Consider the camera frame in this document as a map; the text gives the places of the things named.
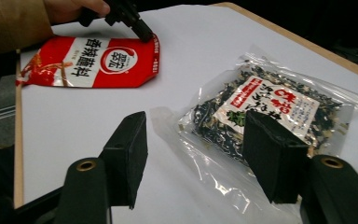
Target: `black tool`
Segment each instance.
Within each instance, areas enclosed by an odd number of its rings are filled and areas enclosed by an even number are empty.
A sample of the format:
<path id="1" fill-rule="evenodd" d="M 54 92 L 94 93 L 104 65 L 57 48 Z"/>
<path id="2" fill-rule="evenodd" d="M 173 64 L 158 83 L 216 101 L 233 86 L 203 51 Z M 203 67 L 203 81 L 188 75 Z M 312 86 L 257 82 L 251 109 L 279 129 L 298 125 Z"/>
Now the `black tool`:
<path id="1" fill-rule="evenodd" d="M 68 168 L 61 188 L 17 209 L 0 197 L 0 224 L 112 223 L 111 206 L 135 205 L 147 159 L 145 112 L 124 118 L 98 158 Z"/>
<path id="2" fill-rule="evenodd" d="M 300 198 L 304 224 L 358 223 L 356 171 L 338 157 L 310 159 L 307 149 L 271 116 L 246 112 L 242 154 L 271 202 Z"/>
<path id="3" fill-rule="evenodd" d="M 110 6 L 110 13 L 105 17 L 105 21 L 109 25 L 112 26 L 115 22 L 122 21 L 130 27 L 143 42 L 148 42 L 153 37 L 152 30 L 141 19 L 135 4 L 129 0 L 105 0 L 105 2 Z M 83 26 L 88 27 L 96 18 L 96 12 L 84 8 L 79 22 Z"/>

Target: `finger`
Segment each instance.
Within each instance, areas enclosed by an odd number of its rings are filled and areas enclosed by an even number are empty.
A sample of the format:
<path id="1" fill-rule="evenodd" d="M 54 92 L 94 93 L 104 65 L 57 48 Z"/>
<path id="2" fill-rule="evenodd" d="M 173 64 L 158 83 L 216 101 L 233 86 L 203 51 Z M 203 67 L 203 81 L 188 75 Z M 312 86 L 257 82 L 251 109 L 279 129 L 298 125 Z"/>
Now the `finger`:
<path id="1" fill-rule="evenodd" d="M 104 0 L 73 0 L 75 4 L 87 7 L 99 15 L 107 15 L 110 12 L 110 6 Z"/>

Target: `table surface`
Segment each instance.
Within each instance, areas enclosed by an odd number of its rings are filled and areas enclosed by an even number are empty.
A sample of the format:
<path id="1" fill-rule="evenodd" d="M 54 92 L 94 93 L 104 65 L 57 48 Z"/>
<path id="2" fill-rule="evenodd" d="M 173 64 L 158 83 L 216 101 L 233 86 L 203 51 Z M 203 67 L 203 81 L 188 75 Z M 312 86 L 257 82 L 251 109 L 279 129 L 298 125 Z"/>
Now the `table surface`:
<path id="1" fill-rule="evenodd" d="M 156 134 L 151 111 L 188 107 L 200 87 L 234 67 L 254 48 L 302 74 L 358 92 L 358 65 L 322 49 L 283 28 L 230 3 L 177 6 L 141 13 L 157 34 L 160 70 L 138 89 L 18 88 L 16 117 L 15 200 L 20 206 L 63 183 L 69 165 L 96 157 L 127 115 L 145 111 L 149 157 L 134 210 L 114 207 L 117 223 L 298 223 L 296 212 L 280 211 L 266 202 L 249 202 L 239 212 L 227 198 L 209 190 L 182 158 Z M 135 37 L 123 24 L 102 20 L 89 28 L 79 24 L 54 27 L 57 35 Z M 21 65 L 34 51 L 21 54 Z M 340 157 L 358 172 L 358 113 L 352 119 Z"/>

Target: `sleeve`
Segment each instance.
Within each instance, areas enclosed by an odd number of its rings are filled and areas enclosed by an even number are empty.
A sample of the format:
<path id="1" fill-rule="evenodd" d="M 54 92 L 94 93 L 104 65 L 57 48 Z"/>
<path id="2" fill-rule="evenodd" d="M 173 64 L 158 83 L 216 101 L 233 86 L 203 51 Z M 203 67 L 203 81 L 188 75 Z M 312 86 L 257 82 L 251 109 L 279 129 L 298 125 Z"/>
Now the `sleeve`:
<path id="1" fill-rule="evenodd" d="M 0 0 L 0 53 L 53 36 L 43 0 Z"/>

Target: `red package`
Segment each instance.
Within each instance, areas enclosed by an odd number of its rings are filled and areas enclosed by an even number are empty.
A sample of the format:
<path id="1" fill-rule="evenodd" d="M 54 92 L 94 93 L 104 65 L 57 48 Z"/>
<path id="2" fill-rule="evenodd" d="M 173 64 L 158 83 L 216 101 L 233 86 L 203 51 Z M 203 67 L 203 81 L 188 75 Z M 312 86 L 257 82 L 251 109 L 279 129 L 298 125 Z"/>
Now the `red package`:
<path id="1" fill-rule="evenodd" d="M 159 67 L 156 35 L 139 39 L 55 36 L 22 69 L 17 84 L 78 88 L 139 87 Z"/>

